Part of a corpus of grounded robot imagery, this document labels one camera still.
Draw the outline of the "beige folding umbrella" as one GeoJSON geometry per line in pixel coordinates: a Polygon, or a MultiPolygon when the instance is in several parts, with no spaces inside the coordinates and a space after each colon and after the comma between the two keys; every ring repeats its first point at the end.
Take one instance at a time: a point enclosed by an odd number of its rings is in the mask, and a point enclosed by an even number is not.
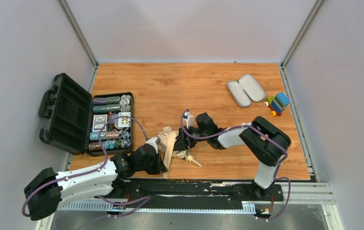
{"type": "Polygon", "coordinates": [[[193,155],[191,155],[190,148],[185,151],[173,151],[174,143],[178,134],[179,132],[172,130],[170,126],[164,127],[158,134],[158,137],[161,140],[159,144],[159,151],[164,154],[163,163],[167,169],[167,172],[163,173],[164,179],[168,179],[169,177],[170,163],[173,157],[192,162],[198,167],[203,167],[203,165],[199,163],[193,155]]]}

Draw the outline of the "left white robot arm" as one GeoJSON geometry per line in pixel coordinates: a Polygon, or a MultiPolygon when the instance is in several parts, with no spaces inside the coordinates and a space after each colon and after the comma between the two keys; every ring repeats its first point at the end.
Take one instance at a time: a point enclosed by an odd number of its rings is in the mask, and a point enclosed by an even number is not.
{"type": "Polygon", "coordinates": [[[157,147],[151,144],[117,154],[86,168],[55,172],[45,168],[24,188],[22,214],[32,221],[46,218],[68,203],[111,193],[121,180],[145,171],[158,175],[167,171],[157,147]]]}

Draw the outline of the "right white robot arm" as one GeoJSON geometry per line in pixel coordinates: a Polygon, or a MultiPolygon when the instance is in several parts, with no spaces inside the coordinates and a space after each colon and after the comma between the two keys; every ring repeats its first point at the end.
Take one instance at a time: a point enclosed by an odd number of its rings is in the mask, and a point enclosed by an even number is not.
{"type": "Polygon", "coordinates": [[[221,128],[207,113],[193,116],[185,111],[174,151],[188,150],[200,141],[216,150],[247,146],[259,161],[253,187],[262,194],[274,185],[279,165],[286,159],[291,144],[287,134],[261,116],[240,126],[221,128]]]}

